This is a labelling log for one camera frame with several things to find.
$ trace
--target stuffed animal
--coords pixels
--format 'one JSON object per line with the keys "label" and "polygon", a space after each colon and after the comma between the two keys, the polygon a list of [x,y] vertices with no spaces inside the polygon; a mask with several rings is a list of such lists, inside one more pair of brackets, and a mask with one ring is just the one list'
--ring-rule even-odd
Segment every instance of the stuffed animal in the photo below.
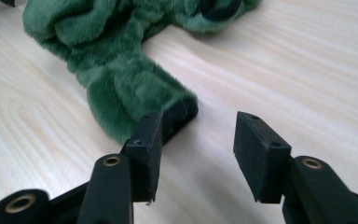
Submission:
{"label": "stuffed animal", "polygon": [[119,143],[140,118],[165,112],[165,140],[193,119],[196,95],[145,56],[144,40],[170,24],[221,30],[259,0],[29,0],[25,32],[67,62],[87,88],[89,107]]}

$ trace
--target fuzzy green fur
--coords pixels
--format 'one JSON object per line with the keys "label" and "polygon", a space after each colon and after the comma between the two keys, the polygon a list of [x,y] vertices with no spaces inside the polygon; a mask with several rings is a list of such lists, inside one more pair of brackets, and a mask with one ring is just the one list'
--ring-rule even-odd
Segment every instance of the fuzzy green fur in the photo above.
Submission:
{"label": "fuzzy green fur", "polygon": [[[216,8],[229,3],[207,1]],[[169,24],[217,32],[258,2],[243,0],[229,19],[209,21],[200,12],[200,0],[29,0],[23,22],[28,35],[67,61],[87,88],[96,120],[123,143],[142,115],[196,99],[144,55],[142,42]]]}

